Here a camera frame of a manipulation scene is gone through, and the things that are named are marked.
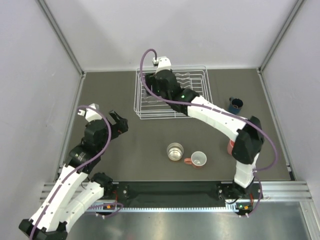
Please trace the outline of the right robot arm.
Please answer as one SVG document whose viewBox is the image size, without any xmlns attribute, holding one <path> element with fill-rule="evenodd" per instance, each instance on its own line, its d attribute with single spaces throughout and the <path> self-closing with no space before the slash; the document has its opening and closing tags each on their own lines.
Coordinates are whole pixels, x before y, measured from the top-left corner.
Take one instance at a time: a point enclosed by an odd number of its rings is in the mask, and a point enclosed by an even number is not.
<svg viewBox="0 0 320 240">
<path fill-rule="evenodd" d="M 252 192 L 253 171 L 265 141 L 260 120 L 254 116 L 247 119 L 229 113 L 198 92 L 181 87 L 171 70 L 147 73 L 141 81 L 151 96 L 164 101 L 178 113 L 206 123 L 234 143 L 231 150 L 236 160 L 233 192 L 238 198 L 246 198 Z"/>
</svg>

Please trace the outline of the clear plastic cup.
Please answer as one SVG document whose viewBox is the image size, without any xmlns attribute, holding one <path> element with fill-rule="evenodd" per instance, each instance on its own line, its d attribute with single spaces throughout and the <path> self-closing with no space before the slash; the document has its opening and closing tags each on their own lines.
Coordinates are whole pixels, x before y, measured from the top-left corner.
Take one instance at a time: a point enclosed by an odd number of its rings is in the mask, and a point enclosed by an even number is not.
<svg viewBox="0 0 320 240">
<path fill-rule="evenodd" d="M 147 104 L 157 104 L 159 102 L 159 100 L 150 95 L 150 93 L 146 90 L 146 88 L 144 86 L 142 86 L 142 99 L 144 102 L 146 102 Z"/>
</svg>

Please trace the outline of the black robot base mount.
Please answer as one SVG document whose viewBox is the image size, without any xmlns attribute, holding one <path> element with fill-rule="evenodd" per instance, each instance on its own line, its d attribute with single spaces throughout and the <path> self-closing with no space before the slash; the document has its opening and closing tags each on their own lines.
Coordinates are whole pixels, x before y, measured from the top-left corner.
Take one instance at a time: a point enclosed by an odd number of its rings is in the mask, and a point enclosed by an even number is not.
<svg viewBox="0 0 320 240">
<path fill-rule="evenodd" d="M 236 205 L 244 215 L 263 198 L 259 183 L 242 188 L 232 181 L 119 181 L 104 191 L 104 198 L 126 208 L 222 207 Z"/>
</svg>

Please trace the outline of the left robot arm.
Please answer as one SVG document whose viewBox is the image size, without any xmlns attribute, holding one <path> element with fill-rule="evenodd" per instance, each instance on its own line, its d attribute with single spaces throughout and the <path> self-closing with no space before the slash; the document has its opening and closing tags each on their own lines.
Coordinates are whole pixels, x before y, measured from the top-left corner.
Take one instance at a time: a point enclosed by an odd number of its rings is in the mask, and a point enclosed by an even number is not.
<svg viewBox="0 0 320 240">
<path fill-rule="evenodd" d="M 74 194 L 99 163 L 111 140 L 129 130 L 128 120 L 112 110 L 111 124 L 96 104 L 78 107 L 77 114 L 87 121 L 81 142 L 69 152 L 58 180 L 40 208 L 19 224 L 18 228 L 30 240 L 65 240 L 75 222 L 86 210 L 94 209 L 97 200 L 116 195 L 112 178 L 103 172 L 95 173 L 82 192 Z"/>
</svg>

